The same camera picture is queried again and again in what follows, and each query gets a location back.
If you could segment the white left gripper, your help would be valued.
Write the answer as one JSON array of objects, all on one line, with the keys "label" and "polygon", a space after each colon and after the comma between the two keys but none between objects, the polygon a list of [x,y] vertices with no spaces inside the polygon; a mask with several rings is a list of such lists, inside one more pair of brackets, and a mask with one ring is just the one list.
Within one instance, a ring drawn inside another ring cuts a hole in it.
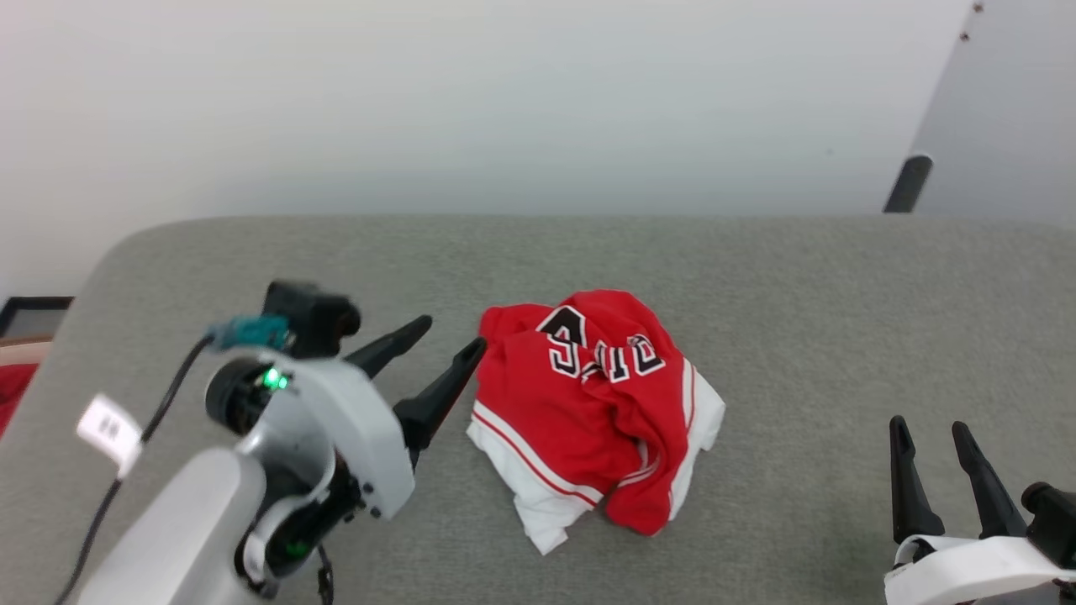
[{"label": "white left gripper", "polygon": [[420,455],[489,347],[477,337],[429,386],[392,410],[369,379],[414,348],[431,325],[430,315],[420,315],[346,354],[345,361],[294,360],[257,350],[228,361],[211,376],[207,413],[241,436],[237,451],[261,470],[292,472],[307,487],[303,494],[259,505],[259,517],[284,520],[322,504],[335,472],[355,480],[362,501],[382,519],[399,513],[414,493]]}]

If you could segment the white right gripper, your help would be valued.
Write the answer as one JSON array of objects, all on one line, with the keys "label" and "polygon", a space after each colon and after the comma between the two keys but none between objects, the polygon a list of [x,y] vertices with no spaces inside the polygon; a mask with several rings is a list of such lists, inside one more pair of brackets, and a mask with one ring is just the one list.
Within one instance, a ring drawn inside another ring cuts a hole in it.
[{"label": "white right gripper", "polygon": [[958,464],[968,475],[981,532],[978,539],[944,537],[931,509],[917,449],[902,416],[889,423],[894,567],[884,574],[888,604],[961,604],[1010,597],[1054,581],[1073,582],[1027,536],[1027,521],[964,422],[952,423]]}]

